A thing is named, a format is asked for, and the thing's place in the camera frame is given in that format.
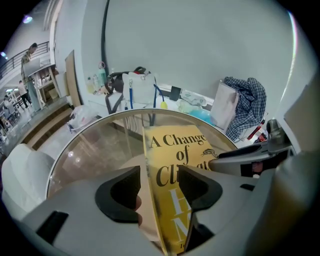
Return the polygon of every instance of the metal railing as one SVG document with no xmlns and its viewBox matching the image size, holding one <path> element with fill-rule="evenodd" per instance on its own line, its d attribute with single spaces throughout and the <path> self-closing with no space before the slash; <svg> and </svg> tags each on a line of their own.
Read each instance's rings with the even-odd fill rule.
<svg viewBox="0 0 320 256">
<path fill-rule="evenodd" d="M 6 63 L 4 63 L 0 67 L 0 80 L 8 74 L 10 71 L 14 70 L 16 67 L 21 65 L 21 58 L 24 56 L 28 49 L 23 50 L 22 52 L 18 53 L 11 59 L 7 60 Z M 42 54 L 49 52 L 49 42 L 43 42 L 38 44 L 38 48 L 34 52 L 34 54 L 31 55 L 31 59 L 34 59 Z"/>
</svg>

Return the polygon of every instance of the wooden step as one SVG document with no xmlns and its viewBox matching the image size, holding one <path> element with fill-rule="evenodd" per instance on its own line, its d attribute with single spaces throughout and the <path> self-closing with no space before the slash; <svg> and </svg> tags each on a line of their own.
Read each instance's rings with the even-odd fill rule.
<svg viewBox="0 0 320 256">
<path fill-rule="evenodd" d="M 58 106 L 54 107 L 48 113 L 45 114 L 42 118 L 37 120 L 31 128 L 24 134 L 24 136 L 20 139 L 18 142 L 20 143 L 25 143 L 28 144 L 29 141 L 46 125 L 48 124 L 51 120 L 53 120 L 55 117 L 60 115 L 62 112 L 65 110 L 70 109 L 70 106 L 67 102 L 63 102 L 59 104 Z"/>
<path fill-rule="evenodd" d="M 28 146 L 32 147 L 34 150 L 37 150 L 53 133 L 55 133 L 67 121 L 69 121 L 71 113 L 72 109 L 68 108 L 48 122 L 27 143 Z"/>
</svg>

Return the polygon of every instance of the book cover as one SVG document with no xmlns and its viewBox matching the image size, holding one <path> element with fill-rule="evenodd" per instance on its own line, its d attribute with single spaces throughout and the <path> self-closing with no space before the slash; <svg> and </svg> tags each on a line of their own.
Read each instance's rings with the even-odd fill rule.
<svg viewBox="0 0 320 256">
<path fill-rule="evenodd" d="M 184 251 L 191 207 L 179 188 L 179 165 L 208 170 L 213 150 L 195 125 L 143 128 L 146 171 L 162 250 L 166 255 Z"/>
</svg>

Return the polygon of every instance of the blue plaid fabric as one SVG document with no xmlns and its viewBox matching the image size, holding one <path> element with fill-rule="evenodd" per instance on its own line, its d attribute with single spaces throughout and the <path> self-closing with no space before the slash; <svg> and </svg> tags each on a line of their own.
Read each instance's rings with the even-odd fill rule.
<svg viewBox="0 0 320 256">
<path fill-rule="evenodd" d="M 243 129 L 260 124 L 266 110 L 267 95 L 261 83 L 252 77 L 246 81 L 230 76 L 224 79 L 224 83 L 239 93 L 235 117 L 225 133 L 232 141 L 235 141 Z"/>
</svg>

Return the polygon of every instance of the purple light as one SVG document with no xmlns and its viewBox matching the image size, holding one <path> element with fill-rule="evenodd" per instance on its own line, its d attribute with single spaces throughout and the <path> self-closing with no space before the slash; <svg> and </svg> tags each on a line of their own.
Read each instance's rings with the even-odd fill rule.
<svg viewBox="0 0 320 256">
<path fill-rule="evenodd" d="M 29 23 L 29 22 L 31 22 L 31 21 L 32 21 L 32 17 L 29 16 L 29 15 L 25 15 L 24 18 L 23 18 L 23 20 L 22 20 L 22 22 L 23 22 L 24 24 L 27 24 L 27 23 Z"/>
</svg>

